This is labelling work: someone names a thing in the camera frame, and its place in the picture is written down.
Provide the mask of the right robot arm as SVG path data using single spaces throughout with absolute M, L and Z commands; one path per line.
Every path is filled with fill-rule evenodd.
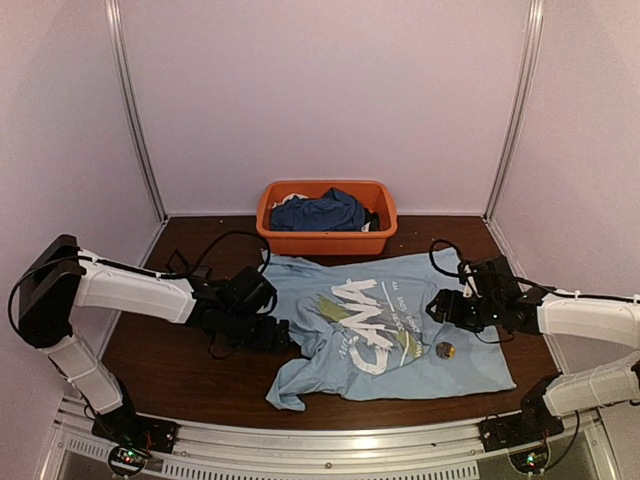
M 500 255 L 473 264 L 460 259 L 447 277 L 461 290 L 440 290 L 426 306 L 438 323 L 479 334 L 500 326 L 509 333 L 568 335 L 631 348 L 619 360 L 538 382 L 522 399 L 512 430 L 530 442 L 552 421 L 593 407 L 639 402 L 639 298 L 586 294 L 543 286 L 513 274 Z

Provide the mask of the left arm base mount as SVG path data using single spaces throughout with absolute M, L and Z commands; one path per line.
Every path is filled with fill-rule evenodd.
M 177 431 L 174 421 L 139 415 L 124 407 L 98 414 L 91 429 L 94 436 L 121 446 L 165 454 L 173 452 Z

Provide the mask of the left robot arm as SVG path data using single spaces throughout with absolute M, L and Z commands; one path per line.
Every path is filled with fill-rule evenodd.
M 21 275 L 7 299 L 11 328 L 42 352 L 123 444 L 137 442 L 144 424 L 126 402 L 125 388 L 73 326 L 76 308 L 129 312 L 197 328 L 231 349 L 284 352 L 289 323 L 272 313 L 276 288 L 264 266 L 214 280 L 201 265 L 159 272 L 101 257 L 74 236 L 57 237 Z

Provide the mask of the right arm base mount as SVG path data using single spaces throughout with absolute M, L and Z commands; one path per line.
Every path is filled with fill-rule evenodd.
M 527 423 L 522 413 L 489 416 L 478 424 L 485 452 L 512 449 L 529 443 L 542 442 L 564 432 L 561 419 L 551 418 L 541 426 Z

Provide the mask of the painted round brooch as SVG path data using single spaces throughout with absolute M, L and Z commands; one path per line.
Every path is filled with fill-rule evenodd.
M 443 360 L 452 360 L 456 354 L 456 348 L 449 342 L 439 342 L 435 347 L 438 358 Z

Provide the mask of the light blue printed t-shirt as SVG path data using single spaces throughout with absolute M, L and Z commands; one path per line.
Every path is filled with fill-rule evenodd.
M 267 401 L 303 411 L 310 393 L 368 401 L 514 389 L 495 328 L 474 335 L 425 312 L 439 290 L 461 288 L 446 275 L 457 264 L 453 249 L 338 266 L 272 256 L 274 315 L 290 322 L 301 355 L 278 370 Z M 454 345 L 452 360 L 437 357 L 439 342 Z

